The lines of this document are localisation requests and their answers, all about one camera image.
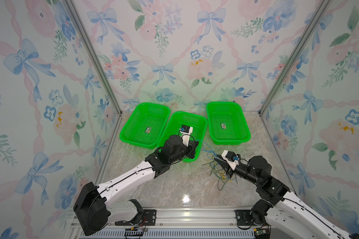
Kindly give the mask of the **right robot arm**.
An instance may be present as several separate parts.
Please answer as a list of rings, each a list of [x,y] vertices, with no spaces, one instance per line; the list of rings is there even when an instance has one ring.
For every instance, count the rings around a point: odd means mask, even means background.
[[[214,160],[228,178],[237,176],[256,186],[260,200],[250,210],[235,211],[238,228],[252,230],[254,238],[269,239],[274,227],[294,239],[359,239],[359,232],[349,233],[332,224],[274,178],[262,156],[242,160],[226,150]]]

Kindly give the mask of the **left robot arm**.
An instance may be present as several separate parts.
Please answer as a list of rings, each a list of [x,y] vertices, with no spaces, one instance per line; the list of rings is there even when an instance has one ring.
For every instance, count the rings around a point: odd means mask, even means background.
[[[119,203],[118,199],[164,174],[172,165],[194,157],[198,145],[199,142],[191,135],[172,135],[164,146],[157,148],[130,171],[99,185],[93,182],[85,184],[73,207],[84,235],[91,236],[109,223],[144,223],[144,209],[137,200]]]

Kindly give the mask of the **middle green plastic basket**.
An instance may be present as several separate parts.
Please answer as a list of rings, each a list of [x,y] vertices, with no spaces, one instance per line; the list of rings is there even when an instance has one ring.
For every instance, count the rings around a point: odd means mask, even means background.
[[[191,142],[197,141],[198,146],[194,151],[194,157],[187,157],[183,161],[184,162],[194,162],[198,159],[200,155],[200,148],[202,146],[202,141],[204,139],[206,128],[207,128],[207,119],[204,116],[196,115],[193,113],[187,112],[175,112],[172,114],[171,118],[167,126],[165,127],[159,141],[157,147],[161,147],[164,145],[165,141],[171,135],[178,135],[179,130],[182,125],[192,127],[191,137],[189,138]]]

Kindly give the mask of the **green plastic basket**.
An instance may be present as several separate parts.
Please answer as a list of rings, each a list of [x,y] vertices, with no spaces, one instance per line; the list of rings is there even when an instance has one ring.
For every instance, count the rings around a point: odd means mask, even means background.
[[[169,107],[154,103],[139,104],[120,132],[120,140],[134,146],[153,149],[171,114]]]
[[[250,141],[251,133],[239,104],[210,102],[206,106],[209,134],[216,145],[239,145]]]
[[[172,114],[171,118],[167,126],[165,127],[159,141],[157,147],[161,147],[164,145],[165,141],[171,135],[178,135],[179,130],[182,125],[192,127],[191,137],[189,138],[191,142],[197,141],[198,146],[194,151],[194,157],[187,157],[183,161],[184,162],[194,162],[198,159],[200,155],[200,148],[202,146],[202,141],[204,139],[206,128],[207,128],[207,119],[204,116],[196,115],[193,113],[187,112],[175,112]]]

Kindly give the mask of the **right green plastic basket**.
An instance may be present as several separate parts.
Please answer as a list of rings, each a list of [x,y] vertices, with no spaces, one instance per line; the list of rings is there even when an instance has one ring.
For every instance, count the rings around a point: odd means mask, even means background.
[[[216,145],[239,145],[250,141],[251,133],[239,104],[210,102],[206,106],[209,134]]]

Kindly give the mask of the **left green plastic basket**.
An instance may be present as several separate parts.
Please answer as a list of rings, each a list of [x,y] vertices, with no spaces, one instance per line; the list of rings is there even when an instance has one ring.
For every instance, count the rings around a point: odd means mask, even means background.
[[[154,103],[139,104],[120,132],[120,140],[134,146],[153,149],[171,114],[169,107]]]

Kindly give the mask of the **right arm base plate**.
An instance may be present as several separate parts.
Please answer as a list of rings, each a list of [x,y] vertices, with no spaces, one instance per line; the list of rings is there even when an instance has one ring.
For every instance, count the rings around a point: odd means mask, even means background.
[[[275,226],[276,217],[257,209],[235,210],[237,227],[241,230],[260,229]]]

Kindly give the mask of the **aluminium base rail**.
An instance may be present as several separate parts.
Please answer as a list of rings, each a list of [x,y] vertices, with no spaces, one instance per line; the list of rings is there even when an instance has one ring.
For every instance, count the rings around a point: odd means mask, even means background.
[[[316,239],[283,211],[263,227],[238,226],[234,208],[157,208],[155,224],[135,232],[108,224],[92,239]]]

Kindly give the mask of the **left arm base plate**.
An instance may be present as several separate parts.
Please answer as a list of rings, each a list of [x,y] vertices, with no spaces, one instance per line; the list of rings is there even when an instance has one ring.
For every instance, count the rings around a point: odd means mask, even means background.
[[[137,216],[135,221],[118,221],[115,222],[116,226],[154,226],[157,219],[157,210],[145,209],[141,216]]]

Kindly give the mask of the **left aluminium corner post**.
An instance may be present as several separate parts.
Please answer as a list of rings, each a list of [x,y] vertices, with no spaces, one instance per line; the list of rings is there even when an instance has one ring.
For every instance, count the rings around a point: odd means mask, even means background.
[[[63,0],[62,3],[64,5],[64,7],[66,8],[69,16],[71,17],[74,27],[76,28],[79,36],[82,39],[83,46],[89,56],[89,59],[91,60],[91,62],[93,64],[93,67],[94,67],[96,73],[98,74],[98,76],[100,78],[101,83],[103,84],[103,86],[105,88],[106,93],[108,94],[108,96],[110,98],[110,102],[111,102],[112,106],[114,107],[115,111],[117,112],[117,116],[121,117],[122,111],[117,103],[117,100],[116,100],[114,92],[112,91],[111,85],[105,76],[105,72],[100,65],[100,61],[97,57],[96,51],[90,41],[89,35],[82,23],[82,20],[80,18],[80,15],[78,14],[78,11],[76,9],[74,2],[71,0]]]

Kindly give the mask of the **aluminium corner post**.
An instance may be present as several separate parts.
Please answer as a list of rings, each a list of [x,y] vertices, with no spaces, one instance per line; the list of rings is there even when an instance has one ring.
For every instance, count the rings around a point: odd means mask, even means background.
[[[105,88],[106,93],[108,94],[108,96],[110,98],[110,102],[111,102],[112,106],[114,107],[115,111],[117,112],[117,116],[121,117],[122,111],[117,103],[117,100],[116,100],[114,92],[112,91],[111,85],[105,76],[105,72],[100,65],[100,61],[97,57],[96,51],[90,41],[89,35],[82,23],[82,20],[80,18],[80,15],[78,14],[78,11],[76,9],[74,2],[71,0],[63,0],[62,3],[64,5],[64,7],[66,8],[69,16],[71,17],[74,27],[76,28],[79,36],[82,39],[83,46],[89,56],[89,59],[91,60],[91,62],[93,64],[93,67],[94,67],[96,73],[98,74],[98,76],[100,78],[101,83],[103,84],[103,86]]]
[[[269,95],[266,97],[262,107],[260,108],[260,111],[258,112],[261,117],[265,114],[265,111],[270,108],[270,104],[274,97],[276,96],[277,92],[281,88],[284,80],[286,79],[287,75],[290,73],[291,68],[294,66],[302,52],[304,51],[304,48],[306,46],[306,42],[312,37],[313,32],[318,27],[319,23],[323,19],[323,16],[327,10],[327,8],[330,6],[332,1],[330,0],[323,0],[318,2],[318,6],[313,12],[312,17],[310,18],[310,23],[307,24],[305,30],[303,31],[300,40],[295,45],[294,50],[289,56],[288,61],[285,64],[284,70],[281,71],[279,78],[275,81],[274,86],[269,92]]]

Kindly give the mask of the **right aluminium corner post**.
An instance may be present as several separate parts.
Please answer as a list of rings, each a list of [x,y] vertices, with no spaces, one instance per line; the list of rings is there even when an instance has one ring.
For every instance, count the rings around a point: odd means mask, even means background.
[[[276,96],[277,92],[281,88],[284,80],[286,79],[287,75],[290,73],[291,68],[294,66],[302,52],[304,51],[304,48],[306,46],[306,42],[312,37],[313,32],[318,27],[319,23],[323,19],[323,16],[327,10],[327,8],[330,6],[332,1],[330,0],[323,0],[318,2],[318,6],[313,12],[312,17],[310,18],[310,23],[307,24],[305,30],[303,31],[300,40],[295,45],[294,50],[289,56],[288,61],[285,64],[284,70],[281,71],[279,78],[275,81],[274,86],[269,92],[269,95],[266,97],[262,107],[260,108],[260,111],[258,112],[261,117],[265,114],[265,111],[270,108],[270,104],[274,97]]]

